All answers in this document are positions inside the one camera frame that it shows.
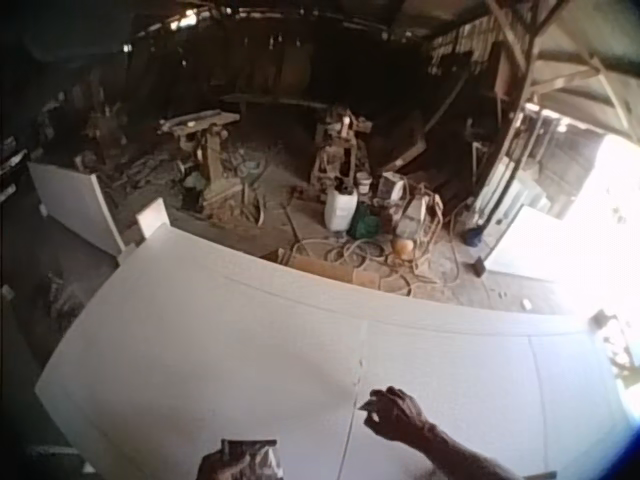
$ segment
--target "white plastic jug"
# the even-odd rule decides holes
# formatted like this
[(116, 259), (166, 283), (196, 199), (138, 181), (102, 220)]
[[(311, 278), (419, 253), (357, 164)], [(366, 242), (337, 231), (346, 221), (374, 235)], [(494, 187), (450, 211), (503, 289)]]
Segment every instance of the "white plastic jug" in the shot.
[(332, 188), (327, 194), (324, 207), (324, 223), (332, 232), (346, 232), (358, 205), (358, 194), (353, 187)]

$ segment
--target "bottle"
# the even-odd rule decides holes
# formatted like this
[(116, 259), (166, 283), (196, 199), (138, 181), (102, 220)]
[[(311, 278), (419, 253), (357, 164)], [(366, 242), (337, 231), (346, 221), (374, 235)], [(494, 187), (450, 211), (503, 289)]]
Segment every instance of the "bottle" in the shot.
[(327, 204), (324, 207), (327, 229), (331, 232), (346, 232), (357, 205), (358, 194), (353, 185), (337, 179), (335, 187), (327, 194)]

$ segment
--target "human hand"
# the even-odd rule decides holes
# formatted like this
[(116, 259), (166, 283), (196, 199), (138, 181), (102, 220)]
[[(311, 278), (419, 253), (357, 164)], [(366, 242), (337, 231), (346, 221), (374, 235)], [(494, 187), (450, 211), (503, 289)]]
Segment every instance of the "human hand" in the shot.
[(249, 464), (249, 455), (224, 460), (222, 451), (202, 457), (196, 480), (233, 480), (234, 476)]
[(367, 411), (365, 426), (386, 440), (418, 448), (432, 424), (416, 399), (395, 387), (371, 390), (369, 395), (370, 400), (363, 405)]

